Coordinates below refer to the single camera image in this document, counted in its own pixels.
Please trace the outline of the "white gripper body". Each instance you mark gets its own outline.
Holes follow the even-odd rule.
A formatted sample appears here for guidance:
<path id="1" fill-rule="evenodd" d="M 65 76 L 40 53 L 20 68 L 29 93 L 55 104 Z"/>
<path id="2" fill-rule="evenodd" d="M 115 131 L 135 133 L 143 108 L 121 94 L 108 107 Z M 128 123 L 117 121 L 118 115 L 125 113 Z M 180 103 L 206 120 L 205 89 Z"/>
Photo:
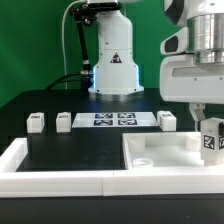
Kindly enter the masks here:
<path id="1" fill-rule="evenodd" d="M 192 55 L 166 57 L 160 94 L 165 101 L 224 104 L 224 63 L 195 65 Z"/>

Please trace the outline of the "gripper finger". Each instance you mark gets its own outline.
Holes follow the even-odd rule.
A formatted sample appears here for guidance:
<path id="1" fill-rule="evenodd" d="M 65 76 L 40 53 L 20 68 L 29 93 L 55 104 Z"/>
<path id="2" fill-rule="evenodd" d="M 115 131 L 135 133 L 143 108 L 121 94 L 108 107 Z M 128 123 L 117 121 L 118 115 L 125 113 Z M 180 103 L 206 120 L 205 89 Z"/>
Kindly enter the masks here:
<path id="1" fill-rule="evenodd" d="M 204 110 L 205 110 L 204 103 L 190 103 L 189 104 L 189 111 L 195 122 L 196 131 L 199 131 L 201 129 L 201 122 L 205 119 Z"/>

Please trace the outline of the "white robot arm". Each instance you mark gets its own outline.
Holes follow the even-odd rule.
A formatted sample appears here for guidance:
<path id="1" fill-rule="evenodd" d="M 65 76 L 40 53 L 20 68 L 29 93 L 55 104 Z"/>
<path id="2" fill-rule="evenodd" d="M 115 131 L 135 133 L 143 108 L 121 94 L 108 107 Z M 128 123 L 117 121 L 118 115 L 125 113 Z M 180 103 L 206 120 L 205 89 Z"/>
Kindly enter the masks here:
<path id="1" fill-rule="evenodd" d="M 99 24 L 92 97 L 121 100 L 143 90 L 133 61 L 132 23 L 119 9 L 131 1 L 87 0 Z M 201 130 L 209 124 L 205 106 L 224 104 L 224 0 L 163 0 L 163 12 L 180 30 L 160 45 L 160 94 L 188 103 Z"/>

